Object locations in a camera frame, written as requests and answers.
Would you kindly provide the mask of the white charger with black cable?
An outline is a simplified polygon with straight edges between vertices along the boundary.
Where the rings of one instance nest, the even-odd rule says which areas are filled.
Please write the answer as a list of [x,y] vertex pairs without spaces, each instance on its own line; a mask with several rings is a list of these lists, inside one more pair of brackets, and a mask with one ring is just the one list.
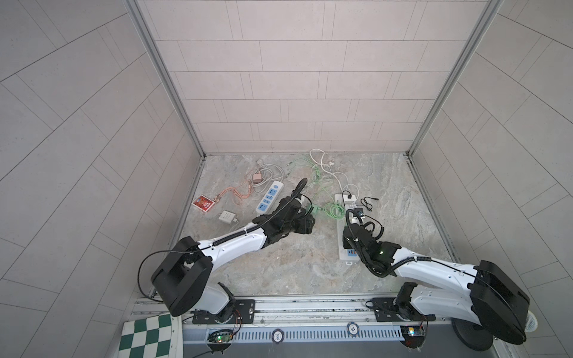
[[342,192],[342,203],[346,210],[359,208],[362,210],[367,210],[368,212],[372,212],[374,209],[375,201],[379,201],[379,198],[374,198],[371,196],[358,198],[347,189],[343,190]]

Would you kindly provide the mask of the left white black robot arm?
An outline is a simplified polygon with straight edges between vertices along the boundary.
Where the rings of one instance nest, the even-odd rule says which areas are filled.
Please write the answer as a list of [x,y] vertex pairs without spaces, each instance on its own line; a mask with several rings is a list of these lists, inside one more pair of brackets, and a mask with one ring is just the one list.
[[312,209],[305,209],[301,203],[306,184],[307,179],[301,179],[275,211],[254,218],[226,236],[198,242],[188,236],[173,249],[161,250],[167,256],[151,276],[151,284],[161,297],[158,302],[173,317],[191,312],[209,314],[217,323],[228,322],[237,310],[237,299],[223,283],[208,283],[212,271],[291,233],[311,234],[316,220]]

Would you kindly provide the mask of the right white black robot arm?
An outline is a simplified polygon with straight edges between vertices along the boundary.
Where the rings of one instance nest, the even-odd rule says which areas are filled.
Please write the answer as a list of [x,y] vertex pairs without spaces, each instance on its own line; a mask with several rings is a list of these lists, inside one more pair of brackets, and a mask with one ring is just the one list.
[[365,222],[355,209],[346,210],[345,221],[343,242],[374,276],[406,279],[392,307],[402,319],[443,316],[477,325],[514,345],[538,328],[529,296],[493,262],[452,263],[384,242],[374,233],[379,222]]

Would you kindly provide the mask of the small blue socket power strip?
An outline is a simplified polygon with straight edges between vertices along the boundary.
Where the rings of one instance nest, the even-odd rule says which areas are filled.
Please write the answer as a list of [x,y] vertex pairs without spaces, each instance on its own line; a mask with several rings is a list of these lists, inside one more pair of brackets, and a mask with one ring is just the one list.
[[270,209],[272,209],[277,196],[280,194],[284,187],[284,184],[280,181],[274,180],[270,185],[269,189],[265,192],[261,202],[259,203],[256,212],[258,214],[264,215]]

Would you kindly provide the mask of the right circuit board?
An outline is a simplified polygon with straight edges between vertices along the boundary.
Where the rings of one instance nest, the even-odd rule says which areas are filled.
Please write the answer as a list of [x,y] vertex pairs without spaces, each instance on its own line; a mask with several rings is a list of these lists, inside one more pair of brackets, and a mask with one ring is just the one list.
[[418,349],[423,346],[425,342],[426,332],[425,329],[419,325],[415,326],[401,326],[401,334],[404,338],[401,343],[410,349]]

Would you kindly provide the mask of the circuit board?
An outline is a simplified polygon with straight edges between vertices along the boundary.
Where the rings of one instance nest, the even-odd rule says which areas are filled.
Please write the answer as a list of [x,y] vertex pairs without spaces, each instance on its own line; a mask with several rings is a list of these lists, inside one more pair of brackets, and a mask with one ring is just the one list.
[[415,326],[401,326],[401,334],[404,338],[401,343],[410,349],[418,349],[423,346],[425,342],[426,332],[425,329],[419,325]]
[[218,330],[207,336],[207,347],[215,352],[224,352],[231,346],[234,338],[234,331],[229,329]]

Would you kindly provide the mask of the red card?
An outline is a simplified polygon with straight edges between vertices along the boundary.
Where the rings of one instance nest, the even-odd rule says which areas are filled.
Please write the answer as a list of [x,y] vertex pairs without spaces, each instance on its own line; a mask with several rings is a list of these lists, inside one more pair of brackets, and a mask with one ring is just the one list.
[[202,212],[207,213],[216,202],[204,195],[199,195],[193,202],[192,206],[200,209]]

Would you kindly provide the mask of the black round stand base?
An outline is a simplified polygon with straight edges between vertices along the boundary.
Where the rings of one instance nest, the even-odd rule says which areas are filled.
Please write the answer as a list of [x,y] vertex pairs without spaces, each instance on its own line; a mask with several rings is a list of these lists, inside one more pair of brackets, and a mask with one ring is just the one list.
[[452,327],[458,339],[474,351],[487,351],[492,347],[493,335],[482,326],[461,319],[451,319]]

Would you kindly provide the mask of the left circuit board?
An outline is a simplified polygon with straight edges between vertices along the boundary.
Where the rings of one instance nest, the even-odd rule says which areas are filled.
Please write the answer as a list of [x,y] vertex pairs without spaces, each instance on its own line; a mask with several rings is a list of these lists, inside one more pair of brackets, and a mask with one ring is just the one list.
[[218,330],[207,336],[207,347],[215,352],[224,352],[231,346],[234,338],[234,331],[229,329]]

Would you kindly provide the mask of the white round mesh disc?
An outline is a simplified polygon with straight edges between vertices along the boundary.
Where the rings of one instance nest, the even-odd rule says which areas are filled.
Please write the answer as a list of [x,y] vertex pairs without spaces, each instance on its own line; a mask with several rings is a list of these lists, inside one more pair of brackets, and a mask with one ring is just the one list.
[[532,311],[528,311],[526,320],[525,320],[525,328],[524,331],[529,334],[537,330],[539,326],[539,322],[537,317],[534,315]]

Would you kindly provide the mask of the green white checkerboard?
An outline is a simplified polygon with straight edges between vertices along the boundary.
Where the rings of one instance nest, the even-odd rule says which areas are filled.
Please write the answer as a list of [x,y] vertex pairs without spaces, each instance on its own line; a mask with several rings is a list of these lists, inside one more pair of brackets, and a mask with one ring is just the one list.
[[125,322],[115,357],[183,357],[181,317],[170,314]]

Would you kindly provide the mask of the aluminium rail frame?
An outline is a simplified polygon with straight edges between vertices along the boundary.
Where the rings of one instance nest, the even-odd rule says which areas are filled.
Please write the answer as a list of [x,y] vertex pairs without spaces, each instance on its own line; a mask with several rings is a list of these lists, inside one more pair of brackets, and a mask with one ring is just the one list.
[[[234,331],[231,345],[315,342],[399,342],[401,326],[419,325],[428,337],[431,325],[452,325],[443,316],[421,321],[404,320],[392,306],[390,295],[287,295],[237,297],[237,310],[222,324],[209,314],[186,313],[181,317],[183,344],[207,344],[218,330]],[[170,314],[161,303],[139,299],[134,307],[138,319]]]

